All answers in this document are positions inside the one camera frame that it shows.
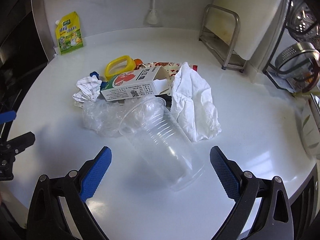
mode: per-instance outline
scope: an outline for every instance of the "clear plastic cup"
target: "clear plastic cup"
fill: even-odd
[[[119,132],[174,191],[203,172],[203,162],[162,98],[149,98],[134,106],[122,119]]]

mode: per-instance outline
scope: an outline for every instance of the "qr code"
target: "qr code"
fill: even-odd
[[[130,91],[130,93],[131,93],[132,97],[138,97],[139,96],[139,94],[136,92],[136,90],[132,90],[132,91]]]

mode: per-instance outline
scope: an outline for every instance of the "cardboard box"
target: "cardboard box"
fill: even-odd
[[[169,80],[162,66],[142,68],[114,75],[101,93],[107,101],[160,95],[168,91]]]

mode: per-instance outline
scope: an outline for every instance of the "yellow handle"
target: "yellow handle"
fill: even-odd
[[[114,73],[110,73],[110,70],[122,63],[122,62],[127,62],[126,66],[124,68],[121,68],[120,70],[114,72]],[[116,58],[115,60],[111,61],[107,66],[106,66],[106,69],[104,71],[104,75],[106,76],[106,79],[107,81],[109,81],[114,75],[118,75],[118,74],[121,74],[121,73],[124,73],[124,72],[128,72],[128,71],[132,71],[134,70],[134,68],[136,67],[134,61],[132,58],[130,58],[128,55],[125,55],[125,56],[122,56],[122,57],[119,57],[119,58]]]

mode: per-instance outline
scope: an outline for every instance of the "red and white food wrapper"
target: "red and white food wrapper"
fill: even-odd
[[[146,64],[146,67],[156,67],[156,66],[163,66],[166,71],[168,71],[170,75],[170,79],[172,80],[174,76],[179,72],[181,68],[181,63],[174,63],[174,62],[150,62]],[[190,68],[197,71],[197,65],[189,65]]]

